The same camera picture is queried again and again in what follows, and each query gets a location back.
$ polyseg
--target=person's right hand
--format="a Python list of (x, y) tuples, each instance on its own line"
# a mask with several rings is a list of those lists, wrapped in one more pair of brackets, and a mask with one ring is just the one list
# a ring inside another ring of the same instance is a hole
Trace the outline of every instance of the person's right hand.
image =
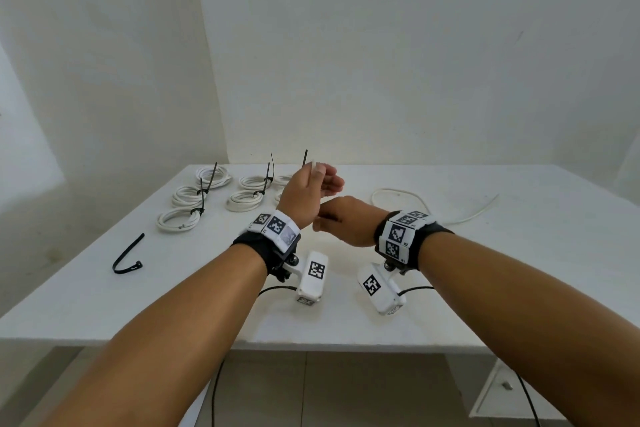
[(327, 232), (353, 246), (373, 246), (376, 227), (389, 214), (353, 196), (335, 197), (320, 204), (315, 232)]

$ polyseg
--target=person's left arm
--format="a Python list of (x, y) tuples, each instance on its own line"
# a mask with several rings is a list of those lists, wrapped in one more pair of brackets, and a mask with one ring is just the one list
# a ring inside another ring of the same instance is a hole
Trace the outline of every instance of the person's left arm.
[[(330, 165), (292, 177), (278, 209), (300, 229), (342, 190)], [(260, 255), (233, 245), (124, 326), (44, 426), (175, 426), (231, 348), (267, 277)]]

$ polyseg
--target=wristband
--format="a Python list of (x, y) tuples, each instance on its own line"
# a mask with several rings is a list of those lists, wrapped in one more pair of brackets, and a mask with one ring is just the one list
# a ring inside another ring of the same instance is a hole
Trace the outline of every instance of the wristband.
[(389, 213), (376, 228), (376, 253), (404, 275), (409, 270), (419, 269), (422, 242), (439, 232), (453, 233), (436, 222), (433, 216), (421, 211), (395, 211)]
[(233, 245), (242, 243), (253, 248), (262, 257), (267, 272), (284, 282), (289, 272), (282, 268), (282, 264), (288, 260), (297, 261), (293, 254), (300, 238), (296, 223), (283, 212), (275, 211), (258, 215)]

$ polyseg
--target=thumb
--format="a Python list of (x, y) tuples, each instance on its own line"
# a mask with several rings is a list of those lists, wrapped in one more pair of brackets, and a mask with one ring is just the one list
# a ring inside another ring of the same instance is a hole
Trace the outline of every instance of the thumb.
[(326, 166), (316, 162), (316, 164), (312, 166), (311, 175), (309, 176), (309, 187), (320, 192), (325, 174)]
[(315, 232), (327, 232), (337, 237), (337, 233), (340, 229), (340, 223), (334, 220), (328, 220), (327, 218), (316, 217), (314, 220)]

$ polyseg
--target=white cable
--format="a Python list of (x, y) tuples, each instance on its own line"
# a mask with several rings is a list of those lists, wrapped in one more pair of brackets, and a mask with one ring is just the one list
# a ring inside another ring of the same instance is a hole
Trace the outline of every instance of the white cable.
[(292, 177), (293, 177), (293, 174), (285, 174), (284, 176), (278, 176), (276, 177), (276, 179), (273, 180), (273, 185), (285, 187), (287, 184), (289, 184), (289, 181), (291, 181)]
[(253, 196), (253, 191), (251, 190), (238, 191), (229, 196), (225, 208), (234, 213), (251, 211), (260, 206), (263, 197), (264, 195), (261, 192), (256, 192), (255, 196)]
[[(209, 187), (209, 181), (211, 181), (211, 174), (213, 173), (213, 165), (205, 165), (199, 167), (196, 170), (196, 185), (200, 185), (200, 179), (202, 178), (202, 186), (204, 189)], [(211, 182), (211, 188), (223, 187), (229, 184), (229, 181), (233, 179), (233, 176), (228, 173), (227, 168), (224, 165), (216, 167), (216, 175), (213, 176)]]
[[(194, 211), (192, 213), (191, 209), (192, 208), (174, 208), (171, 211), (162, 213), (160, 216), (158, 216), (156, 225), (164, 232), (188, 232), (190, 229), (195, 228), (195, 226), (198, 224), (198, 221), (200, 221), (200, 212)], [(173, 218), (177, 218), (180, 215), (188, 216), (189, 219), (186, 223), (169, 223), (170, 220), (172, 220)]]
[[(238, 184), (242, 189), (248, 189), (251, 191), (257, 191), (264, 189), (264, 177), (263, 176), (249, 176), (240, 178)], [(271, 187), (271, 181), (267, 181), (267, 188)]]
[[(199, 187), (180, 186), (175, 190), (171, 198), (171, 204), (174, 208), (191, 208), (202, 204), (202, 197), (198, 194)], [(204, 198), (207, 199), (207, 193), (203, 192)]]
[[(403, 189), (393, 189), (391, 187), (381, 187), (379, 189), (376, 189), (373, 194), (371, 195), (371, 204), (373, 204), (374, 206), (377, 206), (376, 204), (376, 195), (379, 192), (398, 192), (400, 194), (407, 194), (408, 196), (413, 196), (416, 197), (420, 203), (422, 203), (422, 206), (424, 206), (424, 209), (426, 210), (426, 212), (428, 214), (433, 214), (431, 213), (431, 211), (429, 210), (429, 207), (427, 206), (427, 203), (424, 202), (424, 199), (422, 199), (420, 196), (418, 196), (417, 194), (415, 194), (414, 192), (410, 192), (410, 191), (405, 191)], [(468, 216), (467, 218), (463, 218), (462, 220), (455, 220), (455, 221), (440, 221), (441, 225), (459, 225), (460, 223), (464, 223), (466, 221), (469, 220), (473, 220), (476, 216), (480, 216), (482, 213), (484, 213), (485, 211), (487, 211), (489, 209), (489, 206), (491, 206), (493, 204), (493, 202), (498, 199), (498, 196), (500, 196), (500, 194), (496, 194), (494, 197), (492, 197), (492, 199), (485, 204), (482, 208), (480, 208), (480, 210), (476, 213), (473, 213), (471, 216)]]

